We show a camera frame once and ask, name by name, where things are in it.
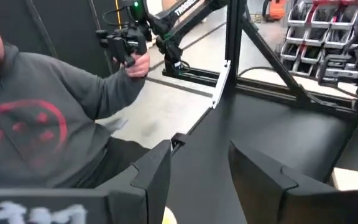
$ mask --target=robotic arm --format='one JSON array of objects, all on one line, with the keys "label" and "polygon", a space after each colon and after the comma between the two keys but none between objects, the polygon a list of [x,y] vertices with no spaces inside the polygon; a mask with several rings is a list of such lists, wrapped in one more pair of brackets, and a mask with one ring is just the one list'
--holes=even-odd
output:
[{"label": "robotic arm", "polygon": [[157,15],[151,15],[147,9],[146,0],[124,0],[129,22],[123,29],[116,29],[112,34],[106,30],[96,32],[100,44],[107,49],[111,57],[130,67],[134,64],[131,53],[146,53],[146,41],[151,41],[151,31],[157,36],[156,44],[159,51],[165,55],[165,70],[163,75],[175,75],[188,71],[186,62],[181,61],[182,49],[179,44],[189,33],[211,12],[227,5],[228,0],[205,0],[184,21],[175,26],[177,20],[200,0],[182,0],[170,9]]}]

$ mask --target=black rig frame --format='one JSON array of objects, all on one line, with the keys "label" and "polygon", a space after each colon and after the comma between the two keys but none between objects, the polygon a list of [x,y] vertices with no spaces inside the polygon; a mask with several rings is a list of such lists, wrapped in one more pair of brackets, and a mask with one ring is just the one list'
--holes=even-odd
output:
[{"label": "black rig frame", "polygon": [[[249,39],[272,66],[273,70],[275,70],[285,82],[286,86],[260,82],[248,78],[238,78],[240,63],[239,46],[241,44],[242,31],[248,35]],[[224,86],[224,93],[229,90],[239,90],[248,95],[267,98],[286,104],[289,103],[295,106],[311,107],[310,109],[312,110],[322,110],[325,113],[333,113],[336,116],[354,118],[358,115],[358,113],[352,109],[352,100],[338,96],[308,92],[296,82],[293,76],[290,75],[290,72],[285,68],[284,64],[281,63],[280,59],[268,46],[266,41],[264,41],[264,38],[258,33],[256,25],[250,20],[247,0],[232,0],[229,1],[229,4],[227,5],[225,59],[231,61],[231,69]],[[191,70],[186,73],[163,73],[163,75],[215,87],[219,73],[191,68]]]}]

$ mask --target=man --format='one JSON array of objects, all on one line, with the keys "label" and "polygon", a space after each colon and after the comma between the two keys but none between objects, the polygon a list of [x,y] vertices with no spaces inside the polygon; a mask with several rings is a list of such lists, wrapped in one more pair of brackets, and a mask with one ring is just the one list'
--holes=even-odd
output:
[{"label": "man", "polygon": [[94,188],[143,156],[94,122],[137,98],[150,59],[132,56],[134,66],[102,79],[0,37],[0,187]]}]

